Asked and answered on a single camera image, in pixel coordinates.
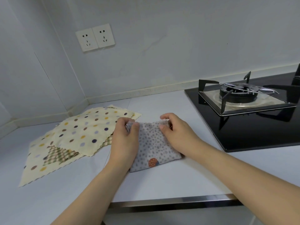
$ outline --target kitchen counter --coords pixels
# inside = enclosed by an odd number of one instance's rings
[[[139,112],[139,122],[159,120],[174,112],[185,120],[204,141],[221,150],[213,134],[184,91],[90,105],[87,109],[113,104]],[[56,123],[19,128],[0,140],[0,218],[2,224],[50,224],[88,185],[107,163],[110,146],[92,157],[83,157],[24,187],[17,188],[29,143],[54,128]],[[300,146],[230,153],[283,180],[300,186]],[[151,169],[129,173],[112,208],[143,200],[163,202],[176,199],[234,199],[230,190],[204,167],[189,158]]]

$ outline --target black glass stovetop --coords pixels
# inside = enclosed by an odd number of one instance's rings
[[[300,85],[295,73],[250,79],[251,84]],[[277,90],[285,100],[284,90]],[[226,152],[300,145],[300,106],[279,110],[220,117],[198,94],[198,88],[185,90],[206,124]]]

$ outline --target stove burner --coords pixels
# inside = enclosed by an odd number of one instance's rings
[[[227,93],[232,90],[226,98],[227,102],[230,103],[250,103],[256,100],[257,94],[259,92],[259,87],[238,83],[238,84],[223,84],[220,89],[220,99],[222,99]]]

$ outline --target gas stove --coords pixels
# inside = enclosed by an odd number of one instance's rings
[[[250,76],[199,80],[185,93],[226,152],[300,145],[300,64],[296,72]]]

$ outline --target electrical outlet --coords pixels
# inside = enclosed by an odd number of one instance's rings
[[[99,48],[115,45],[110,24],[93,27],[92,29]]]
[[[97,41],[91,28],[82,31],[77,31],[75,34],[77,36],[82,51],[98,49]]]

